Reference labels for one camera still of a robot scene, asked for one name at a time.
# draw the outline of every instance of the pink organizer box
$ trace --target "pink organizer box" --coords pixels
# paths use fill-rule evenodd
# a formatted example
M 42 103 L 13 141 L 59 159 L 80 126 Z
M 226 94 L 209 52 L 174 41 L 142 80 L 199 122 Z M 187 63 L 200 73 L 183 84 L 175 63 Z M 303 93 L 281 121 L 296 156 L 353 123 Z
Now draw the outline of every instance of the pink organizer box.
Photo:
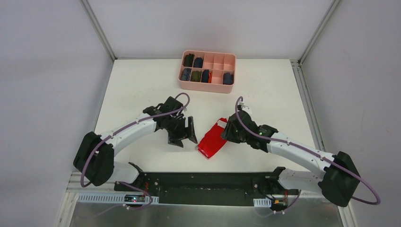
M 192 66 L 195 59 L 197 57 L 201 57 L 203 59 L 202 68 L 185 67 L 183 65 L 185 56 L 190 53 L 195 55 L 192 61 Z M 208 91 L 228 94 L 231 92 L 231 90 L 233 89 L 233 85 L 235 84 L 235 61 L 235 55 L 230 53 L 184 51 L 183 59 L 181 61 L 181 69 L 178 74 L 178 82 L 180 83 L 180 87 L 185 90 Z M 212 73 L 211 82 L 202 83 L 180 80 L 180 77 L 185 68 L 191 69 L 191 75 L 193 71 L 201 71 L 202 74 L 204 70 L 209 70 L 209 72 Z M 231 73 L 231 75 L 233 75 L 234 82 L 232 85 L 223 84 L 223 74 L 226 72 L 229 72 Z

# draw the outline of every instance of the white wall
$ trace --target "white wall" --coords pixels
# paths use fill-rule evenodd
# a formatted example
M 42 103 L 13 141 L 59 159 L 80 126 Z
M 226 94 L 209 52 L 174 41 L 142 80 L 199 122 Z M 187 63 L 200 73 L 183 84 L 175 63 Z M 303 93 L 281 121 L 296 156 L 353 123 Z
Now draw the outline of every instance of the white wall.
M 301 57 L 331 0 L 90 0 L 119 58 Z
M 53 226 L 112 62 L 78 0 L 3 0 L 0 31 L 0 226 Z
M 400 226 L 401 1 L 345 0 L 304 63 L 325 147 L 349 153 L 382 204 L 360 227 Z M 358 197 L 374 200 L 360 185 Z

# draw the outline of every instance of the red fabric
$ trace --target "red fabric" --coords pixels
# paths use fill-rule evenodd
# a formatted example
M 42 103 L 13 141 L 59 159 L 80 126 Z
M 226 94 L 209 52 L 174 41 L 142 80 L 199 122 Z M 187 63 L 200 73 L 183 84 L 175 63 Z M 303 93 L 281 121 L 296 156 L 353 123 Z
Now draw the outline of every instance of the red fabric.
M 219 120 L 227 123 L 226 118 L 220 118 Z M 221 138 L 221 133 L 223 133 L 223 131 L 224 128 L 220 127 L 216 122 L 200 141 L 197 147 L 198 151 L 206 158 L 211 158 L 215 155 L 227 142 L 227 140 Z

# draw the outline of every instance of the wire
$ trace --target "wire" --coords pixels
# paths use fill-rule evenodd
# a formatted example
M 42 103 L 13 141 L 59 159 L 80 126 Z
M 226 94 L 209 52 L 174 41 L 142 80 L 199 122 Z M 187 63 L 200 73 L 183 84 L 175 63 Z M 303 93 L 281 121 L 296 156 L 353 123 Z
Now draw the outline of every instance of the wire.
M 255 207 L 253 207 L 253 210 L 255 211 L 255 214 L 257 216 L 261 217 L 261 218 L 267 218 L 268 216 L 270 216 L 272 214 L 285 213 L 290 207 L 292 207 L 292 205 L 294 205 L 294 203 L 298 200 L 300 195 L 301 195 L 301 190 L 299 190 L 298 195 L 295 197 L 294 201 L 292 201 L 292 203 L 287 208 L 285 208 L 284 210 L 276 211 L 275 213 L 272 212 L 272 213 L 270 213 L 268 215 L 260 215 L 258 212 L 256 212 L 256 208 Z
M 148 186 L 149 184 L 147 182 L 145 182 L 145 191 L 148 192 Z
M 135 121 L 135 122 L 131 122 L 131 123 L 129 123 L 129 124 L 127 124 L 127 125 L 121 127 L 120 129 L 116 130 L 116 131 L 113 133 L 113 136 L 117 135 L 118 133 L 124 131 L 125 129 L 127 129 L 127 128 L 129 128 L 129 127 L 135 125 L 135 124 L 138 124 L 138 123 L 140 123 L 140 122 L 142 122 L 142 121 L 146 121 L 146 120 L 149 120 L 149 119 L 153 119 L 153 118 L 155 118 L 155 117 L 167 116 L 167 115 L 174 114 L 174 113 L 177 113 L 177 112 L 179 112 L 179 111 L 185 109 L 185 108 L 188 106 L 188 104 L 189 104 L 189 102 L 190 102 L 191 99 L 190 99 L 189 95 L 188 95 L 187 93 L 185 93 L 185 92 L 179 93 L 175 98 L 177 99 L 177 98 L 178 98 L 179 96 L 181 96 L 181 95 L 185 95 L 185 96 L 187 96 L 187 98 L 188 98 L 187 103 L 186 103 L 183 107 L 181 107 L 181 108 L 179 108 L 179 109 L 177 109 L 177 110 L 174 110 L 174 111 L 167 112 L 167 113 L 161 113 L 161 114 L 156 114 L 156 115 L 154 115 L 154 116 L 144 117 L 144 118 L 138 120 L 138 122 L 136 122 L 136 121 Z M 86 173 L 86 171 L 87 171 L 87 167 L 88 167 L 88 165 L 89 165 L 89 163 L 90 163 L 90 160 L 92 159 L 93 155 L 95 154 L 95 152 L 99 149 L 99 147 L 100 147 L 102 144 L 104 144 L 106 141 L 108 141 L 111 137 L 112 137 L 111 135 L 108 135 L 106 138 L 104 138 L 102 141 L 100 141 L 100 142 L 95 146 L 95 148 L 93 148 L 92 152 L 90 152 L 90 154 L 89 154 L 89 156 L 88 156 L 88 158 L 87 158 L 87 161 L 86 161 L 86 163 L 85 163 L 85 165 L 84 165 L 84 168 L 82 169 L 81 180 L 80 180 L 81 187 L 85 188 L 85 187 L 88 187 L 88 186 L 91 184 L 91 182 L 88 182 L 87 184 L 84 183 L 84 177 L 85 177 L 85 173 Z
M 243 127 L 245 130 L 247 130 L 251 135 L 256 136 L 256 137 L 258 137 L 258 138 L 261 138 L 261 139 L 264 139 L 264 140 L 271 140 L 271 141 L 277 141 L 277 142 L 287 143 L 286 140 L 280 140 L 280 139 L 276 139 L 276 138 L 270 138 L 270 137 L 267 137 L 267 136 L 261 136 L 261 135 L 258 135 L 258 134 L 256 134 L 256 133 L 254 133 L 254 132 L 251 131 L 250 129 L 248 129 L 248 128 L 246 127 L 246 125 L 242 122 L 242 120 L 241 120 L 241 118 L 239 117 L 239 114 L 238 114 L 238 105 L 239 105 L 239 102 L 240 102 L 240 101 L 243 101 L 243 100 L 244 100 L 244 98 L 243 98 L 242 96 L 240 96 L 240 97 L 237 99 L 237 102 L 235 103 L 235 115 L 237 116 L 238 121 L 240 122 L 240 124 L 242 125 L 242 127 Z M 327 159 L 326 157 L 321 157 L 318 153 L 315 153 L 314 151 L 312 151 L 312 150 L 310 150 L 310 149 L 308 149 L 308 148 L 306 148 L 306 147 L 303 147 L 303 146 L 301 146 L 301 145 L 299 145 L 299 144 L 296 144 L 296 143 L 293 143 L 293 142 L 289 142 L 289 145 L 292 145 L 292 146 L 294 146 L 294 147 L 297 147 L 297 148 L 299 148 L 299 149 L 302 149 L 302 150 L 308 152 L 309 154 L 311 154 L 311 155 L 313 155 L 313 156 L 316 156 L 316 157 L 319 158 L 320 160 L 324 160 L 324 161 L 330 163 L 331 165 L 337 167 L 338 169 L 340 169 L 340 170 L 346 172 L 347 174 L 351 175 L 352 177 L 356 178 L 357 180 L 359 180 L 360 182 L 362 182 L 362 183 L 373 193 L 373 195 L 376 197 L 376 202 L 366 201 L 366 200 L 363 200 L 363 199 L 356 198 L 356 197 L 352 196 L 353 199 L 355 199 L 355 200 L 357 200 L 357 201 L 359 201 L 359 202 L 362 202 L 362 203 L 369 204 L 369 205 L 379 205 L 379 204 L 381 203 L 380 196 L 379 196 L 379 194 L 376 192 L 376 190 L 374 190 L 374 188 L 373 188 L 367 181 L 365 181 L 364 179 L 362 179 L 360 176 L 358 176 L 358 175 L 356 175 L 355 173 L 353 173 L 353 172 L 347 170 L 346 168 L 344 168 L 344 167 L 338 165 L 337 163 L 332 162 L 331 160 Z
M 269 198 L 269 197 L 266 195 L 266 197 L 269 198 L 269 199 L 272 200 L 272 201 L 278 200 L 278 199 L 276 199 L 276 197 L 274 197 L 274 196 L 272 195 L 271 192 L 270 192 L 270 196 L 271 196 L 274 200 L 272 200 L 271 198 Z M 282 200 L 278 200 L 278 201 L 279 201 L 279 202 L 283 202 L 283 201 L 286 200 L 287 197 L 288 197 L 288 191 L 285 190 L 285 191 L 284 191 L 284 198 L 283 198 Z
M 271 201 L 276 201 L 276 198 L 270 193 L 270 196 L 271 196 L 271 198 L 267 195 L 267 194 L 264 194 L 269 200 L 271 200 Z
M 134 189 L 134 190 L 137 190 L 137 191 L 139 191 L 139 192 L 142 192 L 144 195 L 146 195 L 146 196 L 148 196 L 148 197 L 150 198 L 150 202 L 149 202 L 149 203 L 147 203 L 147 204 L 145 204 L 145 205 L 142 205 L 142 206 L 140 206 L 140 207 L 130 207 L 130 206 L 127 206 L 127 208 L 128 208 L 129 210 L 141 210 L 141 209 L 144 209 L 144 208 L 150 206 L 150 205 L 153 203 L 153 198 L 152 198 L 152 196 L 151 196 L 147 191 L 144 191 L 144 190 L 142 190 L 142 189 L 140 189 L 140 188 L 134 187 L 134 186 L 132 186 L 132 185 L 130 185 L 130 184 L 128 184 L 128 183 L 125 183 L 125 182 L 120 182 L 120 183 L 123 184 L 123 185 L 125 185 L 125 186 L 127 186 L 127 187 L 130 187 L 130 188 L 132 188 L 132 189 Z M 79 206 L 77 205 L 77 208 L 76 208 L 76 209 L 77 209 L 76 216 L 79 217 L 79 218 L 82 218 L 82 219 L 96 218 L 96 217 L 98 217 L 98 216 L 100 216 L 100 215 L 102 215 L 102 214 L 104 214 L 104 213 L 106 213 L 106 212 L 108 212 L 108 211 L 110 211 L 110 210 L 116 208 L 116 207 L 124 206 L 124 205 L 125 205 L 125 203 L 124 203 L 124 204 L 115 204 L 115 205 L 113 205 L 113 206 L 111 206 L 111 207 L 109 207 L 109 208 L 107 208 L 107 209 L 101 211 L 101 212 L 98 213 L 98 214 L 95 214 L 95 215 L 92 215 L 92 216 L 87 216 L 87 217 L 81 216 L 81 215 L 78 213 L 78 208 L 79 208 Z

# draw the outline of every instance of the white table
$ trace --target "white table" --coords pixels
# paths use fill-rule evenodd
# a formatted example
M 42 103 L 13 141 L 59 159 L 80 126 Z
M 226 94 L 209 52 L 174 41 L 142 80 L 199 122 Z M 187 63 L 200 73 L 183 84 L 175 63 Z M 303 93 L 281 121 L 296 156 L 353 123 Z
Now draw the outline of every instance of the white table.
M 184 91 L 191 97 L 185 116 L 194 117 L 199 142 L 218 118 L 234 113 L 235 101 L 243 96 L 258 125 L 270 125 L 314 147 L 289 60 L 238 59 L 230 94 L 182 90 L 177 81 L 180 63 L 181 60 L 116 60 L 95 132 L 129 123 L 146 107 Z M 184 96 L 179 100 L 186 103 Z M 277 166 L 305 170 L 246 144 L 228 142 L 206 159 L 195 150 L 195 144 L 188 140 L 183 143 L 184 148 L 168 145 L 167 132 L 159 130 L 126 147 L 115 160 L 133 162 L 147 172 L 266 172 Z

